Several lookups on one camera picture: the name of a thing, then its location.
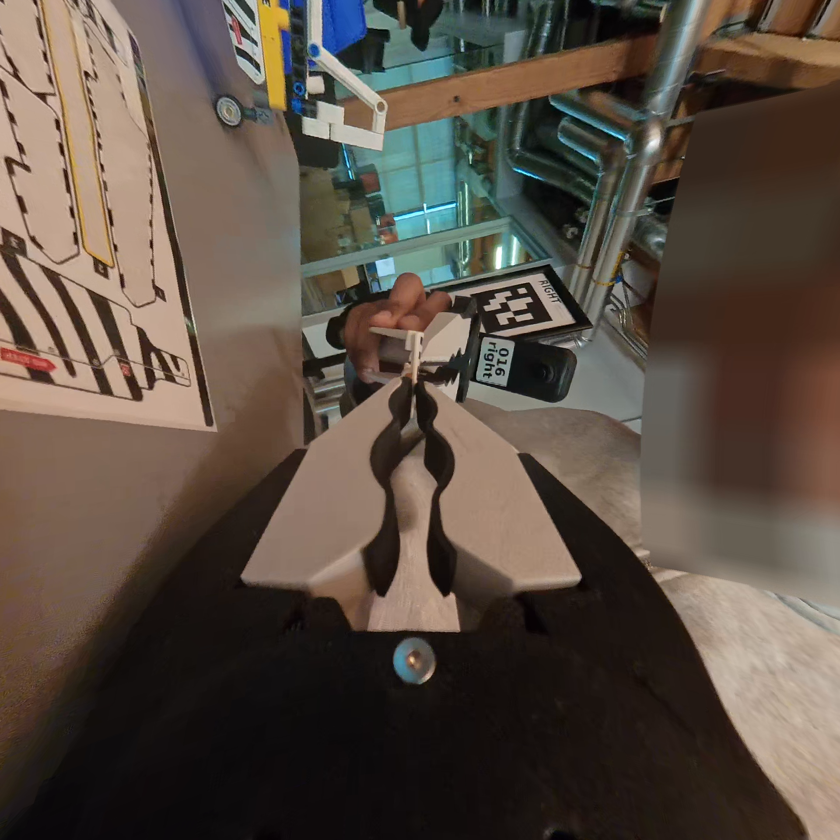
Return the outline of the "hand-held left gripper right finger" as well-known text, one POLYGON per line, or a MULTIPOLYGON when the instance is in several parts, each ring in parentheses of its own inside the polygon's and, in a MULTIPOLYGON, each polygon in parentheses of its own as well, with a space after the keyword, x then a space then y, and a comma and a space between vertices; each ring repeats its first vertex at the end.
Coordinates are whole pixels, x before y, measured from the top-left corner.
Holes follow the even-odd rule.
POLYGON ((417 385, 416 415, 436 481, 427 559, 440 592, 509 597, 578 585, 519 452, 433 385, 417 385))

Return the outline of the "white striped lego piece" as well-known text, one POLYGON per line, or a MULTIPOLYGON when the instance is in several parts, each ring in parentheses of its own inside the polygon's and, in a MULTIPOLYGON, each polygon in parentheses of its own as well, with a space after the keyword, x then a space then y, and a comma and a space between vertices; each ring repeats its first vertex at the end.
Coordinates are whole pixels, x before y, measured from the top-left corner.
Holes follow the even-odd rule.
POLYGON ((402 378, 410 382, 412 392, 415 392, 418 383, 428 373, 423 360, 424 333, 416 330, 406 330, 404 332, 406 359, 402 368, 402 378))

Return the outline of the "silver ceiling pipes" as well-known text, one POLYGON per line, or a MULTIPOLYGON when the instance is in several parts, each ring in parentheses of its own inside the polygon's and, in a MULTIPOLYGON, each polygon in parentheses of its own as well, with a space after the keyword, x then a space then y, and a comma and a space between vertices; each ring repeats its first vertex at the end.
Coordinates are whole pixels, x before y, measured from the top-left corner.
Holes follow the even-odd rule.
POLYGON ((530 101, 511 106, 505 160, 516 174, 548 185, 587 206, 581 244, 568 291, 590 327, 582 342, 596 336, 620 275, 631 237, 645 213, 665 138, 695 58, 708 2, 591 2, 588 40, 599 28, 601 11, 623 18, 659 22, 654 65, 634 106, 594 88, 549 96, 560 115, 554 154, 528 148, 530 101))

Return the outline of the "zebra print sticker sheet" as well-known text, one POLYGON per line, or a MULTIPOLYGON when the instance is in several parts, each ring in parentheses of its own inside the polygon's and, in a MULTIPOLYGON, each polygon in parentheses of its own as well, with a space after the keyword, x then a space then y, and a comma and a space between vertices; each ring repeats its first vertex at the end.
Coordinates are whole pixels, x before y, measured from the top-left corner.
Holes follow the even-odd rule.
POLYGON ((1 2, 1 407, 216 429, 140 47, 1 2))

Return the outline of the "person's grey sweater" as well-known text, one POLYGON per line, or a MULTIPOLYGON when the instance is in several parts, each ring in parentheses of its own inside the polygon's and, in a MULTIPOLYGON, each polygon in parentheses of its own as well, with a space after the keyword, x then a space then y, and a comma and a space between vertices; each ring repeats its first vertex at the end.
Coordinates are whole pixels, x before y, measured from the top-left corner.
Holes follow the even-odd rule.
POLYGON ((838 636, 766 591, 653 566, 642 540, 636 430, 579 409, 507 412, 473 400, 465 409, 537 459, 646 564, 808 836, 839 838, 838 636))

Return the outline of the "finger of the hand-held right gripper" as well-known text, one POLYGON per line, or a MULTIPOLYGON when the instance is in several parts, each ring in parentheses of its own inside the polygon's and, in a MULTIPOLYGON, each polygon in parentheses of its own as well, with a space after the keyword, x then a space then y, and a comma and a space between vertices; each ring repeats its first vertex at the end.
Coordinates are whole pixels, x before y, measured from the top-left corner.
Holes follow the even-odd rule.
POLYGON ((441 386, 461 386, 469 382, 469 358, 455 354, 447 360, 421 359, 418 364, 417 383, 441 386))
POLYGON ((421 361, 448 361, 466 350, 473 321, 473 316, 445 311, 424 331, 371 327, 371 333, 381 339, 382 361, 408 361, 416 348, 421 361))

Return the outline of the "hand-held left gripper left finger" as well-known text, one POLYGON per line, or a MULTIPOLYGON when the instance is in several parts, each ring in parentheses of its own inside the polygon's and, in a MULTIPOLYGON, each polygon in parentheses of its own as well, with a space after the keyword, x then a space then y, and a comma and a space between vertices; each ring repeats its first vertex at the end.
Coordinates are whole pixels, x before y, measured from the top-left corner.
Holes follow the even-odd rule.
POLYGON ((241 581, 315 597, 384 596, 400 557, 392 474, 410 415, 410 380, 392 380, 318 437, 241 581))

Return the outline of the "white yellow lego model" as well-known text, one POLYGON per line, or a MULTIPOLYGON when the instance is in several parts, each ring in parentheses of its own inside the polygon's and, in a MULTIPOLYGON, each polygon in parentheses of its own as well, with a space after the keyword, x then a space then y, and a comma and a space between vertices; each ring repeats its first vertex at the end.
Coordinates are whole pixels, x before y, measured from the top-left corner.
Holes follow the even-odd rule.
POLYGON ((387 104, 338 56, 368 33, 363 2, 223 1, 222 8, 238 67, 267 97, 247 107, 232 94, 217 96, 213 108, 223 126, 236 130, 292 112, 308 137, 382 150, 387 104), (326 101, 327 78, 371 111, 369 128, 350 125, 344 108, 326 101))

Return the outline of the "person's right hand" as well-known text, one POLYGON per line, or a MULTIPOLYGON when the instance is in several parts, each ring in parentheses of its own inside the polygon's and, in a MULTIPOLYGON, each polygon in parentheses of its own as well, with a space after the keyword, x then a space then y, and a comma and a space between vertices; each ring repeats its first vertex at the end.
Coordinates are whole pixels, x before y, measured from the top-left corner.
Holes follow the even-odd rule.
POLYGON ((377 329, 423 332, 441 312, 452 306, 452 297, 443 290, 427 293, 421 278, 405 272, 397 277, 387 298, 362 303, 354 308, 343 328, 344 347, 356 377, 366 385, 378 385, 374 374, 380 371, 377 329))

